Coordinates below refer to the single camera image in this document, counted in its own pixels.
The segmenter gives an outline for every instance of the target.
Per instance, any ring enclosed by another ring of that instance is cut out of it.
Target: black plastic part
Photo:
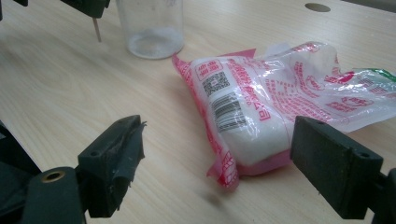
[[[21,6],[27,7],[29,5],[29,0],[14,0],[14,2],[17,2]]]
[[[290,157],[340,217],[365,217],[380,156],[324,122],[297,117]]]
[[[101,18],[110,0],[61,0],[92,18]]]
[[[389,12],[396,12],[395,0],[343,0],[343,1],[358,4],[365,7],[373,7]]]
[[[374,184],[370,209],[375,212],[374,224],[396,223],[396,169],[388,177],[381,175]]]
[[[21,219],[27,185],[40,170],[0,121],[0,223]]]
[[[21,224],[86,223],[79,200],[73,168],[48,170],[31,180]]]
[[[111,217],[134,180],[144,158],[139,116],[120,119],[78,155],[78,178],[86,180],[81,195],[91,217]]]

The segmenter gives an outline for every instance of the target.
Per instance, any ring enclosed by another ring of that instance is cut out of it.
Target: clear plastic cup
[[[117,8],[132,54],[162,59],[183,48],[182,0],[117,0]]]

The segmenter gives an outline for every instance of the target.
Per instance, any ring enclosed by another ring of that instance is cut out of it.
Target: barcode
[[[215,122],[220,133],[247,125],[241,105],[234,92],[215,100],[212,103],[212,109],[215,112]]]
[[[227,80],[224,72],[210,76],[202,84],[204,85],[207,97],[209,97],[215,91],[219,91],[230,86],[230,82]]]

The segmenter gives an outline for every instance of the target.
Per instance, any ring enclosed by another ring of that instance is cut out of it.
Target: pink and white package
[[[396,76],[382,69],[340,72],[332,46],[308,42],[254,57],[247,50],[173,64],[186,81],[216,159],[207,175],[235,189],[240,175],[290,163],[296,116],[341,132],[396,116]]]

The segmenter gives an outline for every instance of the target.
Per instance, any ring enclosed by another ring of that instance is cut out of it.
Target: light wood surface
[[[188,0],[186,61],[315,40],[338,50],[343,70],[396,71],[396,14],[336,0]],[[77,155],[117,119],[140,114],[146,158],[119,212],[89,223],[370,223],[341,219],[294,165],[243,177],[233,193],[205,176],[215,159],[190,92],[170,59],[136,58],[124,46],[115,1],[98,21],[61,1],[2,1],[0,120],[42,170]],[[396,119],[349,136],[396,167]]]

